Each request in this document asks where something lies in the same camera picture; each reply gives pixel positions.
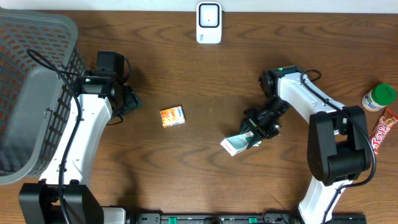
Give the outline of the white green carton box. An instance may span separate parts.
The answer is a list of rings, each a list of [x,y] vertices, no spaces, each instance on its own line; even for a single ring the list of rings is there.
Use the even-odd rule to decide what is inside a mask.
[[[249,149],[249,142],[253,138],[253,133],[248,131],[244,134],[239,134],[225,138],[220,145],[231,155],[235,156],[246,149]]]

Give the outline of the orange tissue pack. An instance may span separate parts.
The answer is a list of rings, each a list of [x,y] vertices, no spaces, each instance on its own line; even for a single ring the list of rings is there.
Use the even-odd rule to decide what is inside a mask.
[[[160,116],[164,128],[185,123],[185,116],[181,106],[161,110]]]

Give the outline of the green lid jar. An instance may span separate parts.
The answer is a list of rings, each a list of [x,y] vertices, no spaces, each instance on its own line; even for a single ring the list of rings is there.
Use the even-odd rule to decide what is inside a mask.
[[[379,111],[393,103],[397,98],[395,89],[386,83],[379,84],[362,98],[362,104],[368,111]]]

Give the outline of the orange snack bar wrapper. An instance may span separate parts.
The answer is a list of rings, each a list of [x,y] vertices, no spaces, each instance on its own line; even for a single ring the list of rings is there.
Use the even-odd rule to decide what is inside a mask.
[[[379,154],[379,148],[382,142],[396,123],[397,115],[389,108],[386,108],[369,135],[369,140],[376,156]]]

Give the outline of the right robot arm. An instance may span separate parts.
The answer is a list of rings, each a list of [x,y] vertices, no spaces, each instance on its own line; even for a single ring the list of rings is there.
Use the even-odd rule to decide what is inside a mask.
[[[310,70],[297,65],[265,70],[259,84],[267,97],[262,110],[247,109],[239,130],[242,150],[280,133],[280,117],[293,108],[308,123],[307,164],[312,179],[294,213],[265,212],[264,223],[332,223],[345,189],[368,184],[376,173],[366,115],[314,85]]]

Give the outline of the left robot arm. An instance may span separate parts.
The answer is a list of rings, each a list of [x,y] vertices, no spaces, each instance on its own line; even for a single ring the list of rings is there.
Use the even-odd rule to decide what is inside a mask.
[[[123,55],[99,51],[96,69],[77,75],[67,87],[71,110],[57,150],[37,183],[23,184],[19,204],[26,223],[132,222],[123,207],[99,204],[89,184],[98,144],[113,118],[139,108],[134,90],[127,84],[131,65]]]

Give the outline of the white barcode scanner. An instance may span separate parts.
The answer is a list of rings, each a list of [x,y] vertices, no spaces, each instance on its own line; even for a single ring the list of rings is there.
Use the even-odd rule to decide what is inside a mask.
[[[222,38],[222,7],[214,1],[197,4],[196,40],[199,44],[219,44]]]

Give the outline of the grey plastic basket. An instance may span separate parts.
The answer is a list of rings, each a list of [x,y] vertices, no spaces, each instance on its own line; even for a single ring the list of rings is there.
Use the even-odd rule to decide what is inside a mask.
[[[33,49],[66,71],[83,73],[78,28],[66,16],[1,9],[1,184],[38,177],[62,137],[72,95],[57,74],[32,60]]]

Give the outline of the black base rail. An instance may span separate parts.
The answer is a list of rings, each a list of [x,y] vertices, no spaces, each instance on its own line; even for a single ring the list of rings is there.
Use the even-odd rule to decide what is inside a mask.
[[[297,215],[267,212],[263,215],[161,215],[142,213],[136,215],[135,224],[264,224],[303,223]]]

